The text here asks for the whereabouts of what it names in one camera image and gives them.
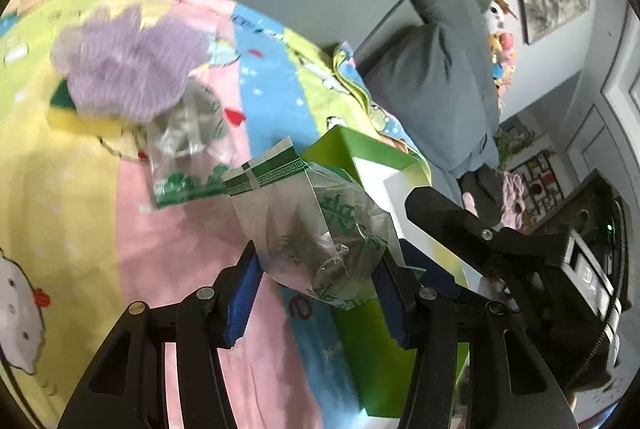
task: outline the transparent plastic bag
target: transparent plastic bag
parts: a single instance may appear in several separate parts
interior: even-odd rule
[[[146,126],[158,208],[225,194],[236,148],[218,96],[191,77],[180,102]]]
[[[301,160],[289,138],[224,179],[263,270],[289,288],[349,309],[375,297],[387,247],[404,266],[389,213],[346,172]]]

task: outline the bed sheet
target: bed sheet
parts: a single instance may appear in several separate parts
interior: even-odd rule
[[[228,196],[156,210],[132,131],[105,144],[47,123],[60,83],[49,60],[55,37],[97,8],[132,4],[143,25],[172,15],[208,34],[209,62],[193,75],[220,96],[236,165],[284,136],[303,152],[335,123],[414,152],[370,101],[348,45],[328,57],[235,1],[12,0],[0,19],[0,311],[17,315],[0,319],[0,376],[40,427],[57,425],[128,303],[180,301],[233,265],[247,241]],[[363,420],[330,307],[267,276],[244,337],[219,353],[239,428]],[[166,363],[170,425],[180,428],[175,348]]]

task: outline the green box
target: green box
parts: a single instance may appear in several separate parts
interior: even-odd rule
[[[362,184],[353,158],[370,160],[399,171],[420,161],[369,136],[335,126],[307,149],[302,158],[325,166],[344,169]],[[429,185],[424,181],[418,185]],[[351,367],[360,403],[370,416],[400,418],[414,369],[415,349],[403,350],[391,338],[377,299],[352,310],[333,309],[335,325]],[[467,344],[458,345],[460,374],[468,353]]]

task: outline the screw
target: screw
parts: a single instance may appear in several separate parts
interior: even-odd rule
[[[489,311],[495,315],[504,315],[505,311],[507,311],[507,307],[500,301],[491,301],[489,303]]]
[[[427,301],[433,301],[438,296],[438,292],[436,292],[436,290],[427,286],[425,288],[420,288],[418,293],[420,294],[420,297]]]
[[[213,290],[212,287],[210,286],[205,286],[203,288],[200,288],[197,292],[196,292],[196,297],[198,299],[210,299],[212,298],[214,295],[216,294],[215,290]]]
[[[131,315],[138,315],[141,314],[143,311],[145,311],[145,303],[141,303],[140,301],[137,301],[135,303],[131,303],[129,305],[129,313]]]

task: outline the purple cloth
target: purple cloth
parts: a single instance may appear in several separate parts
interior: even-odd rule
[[[113,19],[101,9],[56,38],[51,62],[80,115],[148,123],[178,103],[189,72],[206,62],[203,32],[171,17],[140,29],[141,20],[140,6]]]

